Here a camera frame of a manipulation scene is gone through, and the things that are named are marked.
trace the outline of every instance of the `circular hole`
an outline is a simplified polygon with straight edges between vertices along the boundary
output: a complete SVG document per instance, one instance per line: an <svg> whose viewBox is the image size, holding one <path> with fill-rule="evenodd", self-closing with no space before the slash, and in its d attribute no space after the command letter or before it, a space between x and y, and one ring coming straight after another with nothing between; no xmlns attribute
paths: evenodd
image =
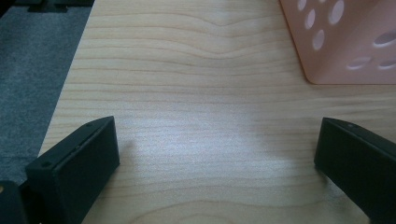
<svg viewBox="0 0 396 224"><path fill-rule="evenodd" d="M308 15L306 16L306 19L305 19L305 28L306 29L311 29L311 27L314 25L315 16L316 16L316 13L315 13L314 9L309 11L309 13L308 13Z"/></svg>
<svg viewBox="0 0 396 224"><path fill-rule="evenodd" d="M339 0L332 7L332 11L330 12L329 21L331 24L336 24L341 20L344 14L344 1Z"/></svg>
<svg viewBox="0 0 396 224"><path fill-rule="evenodd" d="M363 68L364 65L369 63L373 58L372 57L360 57L353 60L351 63L348 64L347 68L350 70L356 70Z"/></svg>
<svg viewBox="0 0 396 224"><path fill-rule="evenodd" d="M396 57L390 60L384 61L379 65L380 69L390 69L396 67Z"/></svg>
<svg viewBox="0 0 396 224"><path fill-rule="evenodd" d="M298 9L299 9L300 11L303 11L303 9L305 8L305 6L306 6L306 0L299 0L299 1L298 1Z"/></svg>
<svg viewBox="0 0 396 224"><path fill-rule="evenodd" d="M312 44L314 46L314 49L318 50L321 49L324 43L324 31L319 30L315 35L314 39L312 40Z"/></svg>
<svg viewBox="0 0 396 224"><path fill-rule="evenodd" d="M396 40L396 30L392 30L389 32L386 32L384 34L382 34L381 36L379 36L375 41L375 45L379 46L379 47L383 47L386 45L391 44L391 42Z"/></svg>
<svg viewBox="0 0 396 224"><path fill-rule="evenodd" d="M51 165L52 165L52 163L50 163L49 161L45 161L45 162L41 163L42 167L49 167Z"/></svg>

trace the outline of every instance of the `gray carpet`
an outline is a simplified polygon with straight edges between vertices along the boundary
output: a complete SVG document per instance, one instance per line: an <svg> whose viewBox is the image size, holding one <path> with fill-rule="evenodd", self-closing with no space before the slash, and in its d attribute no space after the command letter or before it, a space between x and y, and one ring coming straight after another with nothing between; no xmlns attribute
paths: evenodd
<svg viewBox="0 0 396 224"><path fill-rule="evenodd" d="M24 181L44 140L90 7L0 18L0 180Z"/></svg>

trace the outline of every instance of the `pink basket wall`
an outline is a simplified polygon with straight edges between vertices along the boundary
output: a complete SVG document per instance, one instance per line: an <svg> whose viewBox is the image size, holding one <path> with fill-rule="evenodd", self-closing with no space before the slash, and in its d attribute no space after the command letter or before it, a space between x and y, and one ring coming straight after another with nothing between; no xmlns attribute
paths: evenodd
<svg viewBox="0 0 396 224"><path fill-rule="evenodd" d="M396 0L280 0L316 84L396 84Z"/></svg>

